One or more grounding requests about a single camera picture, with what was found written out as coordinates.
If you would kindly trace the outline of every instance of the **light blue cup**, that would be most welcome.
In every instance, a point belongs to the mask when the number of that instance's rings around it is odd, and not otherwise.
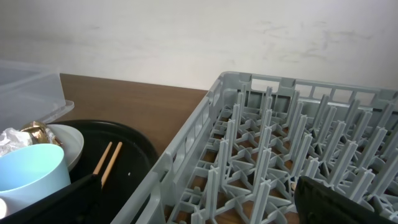
[[[0,198],[9,214],[69,184],[68,167],[59,146],[36,144],[0,157]]]

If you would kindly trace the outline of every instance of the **gray dish rack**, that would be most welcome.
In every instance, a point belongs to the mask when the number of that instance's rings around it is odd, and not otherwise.
[[[287,223],[301,175],[398,222],[397,101],[396,90],[224,72],[112,223]]]

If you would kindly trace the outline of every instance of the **round black tray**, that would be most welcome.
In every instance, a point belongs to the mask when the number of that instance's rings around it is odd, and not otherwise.
[[[157,161],[158,157],[153,145],[139,131],[110,121],[73,120],[54,124],[64,124],[76,128],[82,133],[85,140],[80,160],[70,172],[72,183],[93,173],[111,141],[113,142],[111,150],[99,173],[102,176],[116,145],[119,141],[123,143],[102,189],[98,208],[99,215],[94,217],[95,223],[111,223]]]

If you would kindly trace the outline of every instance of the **white wall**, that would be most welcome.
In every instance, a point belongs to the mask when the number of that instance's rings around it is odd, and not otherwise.
[[[209,89],[225,70],[398,88],[396,0],[0,0],[0,58]]]

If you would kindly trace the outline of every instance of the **wooden chopstick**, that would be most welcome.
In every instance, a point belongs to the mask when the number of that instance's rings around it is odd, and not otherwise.
[[[105,158],[108,155],[109,150],[111,149],[112,142],[109,142],[107,148],[105,149],[104,154],[102,154],[101,159],[99,160],[97,166],[95,167],[95,170],[93,174],[97,174],[100,172],[102,165],[104,164]]]
[[[114,162],[115,162],[115,160],[116,160],[116,158],[117,158],[117,156],[118,156],[118,154],[119,154],[119,151],[120,151],[120,148],[122,147],[122,145],[123,145],[123,143],[122,143],[122,142],[119,142],[119,143],[118,143],[118,146],[116,146],[116,149],[114,150],[114,153],[113,153],[113,155],[112,155],[112,158],[111,158],[111,160],[110,160],[108,166],[106,167],[106,170],[105,170],[105,172],[104,172],[104,175],[102,176],[102,179],[101,179],[102,187],[104,187],[104,184],[105,184],[105,182],[106,182],[106,179],[108,178],[108,175],[109,175],[109,173],[111,172],[112,166],[113,166],[113,164],[114,164]]]

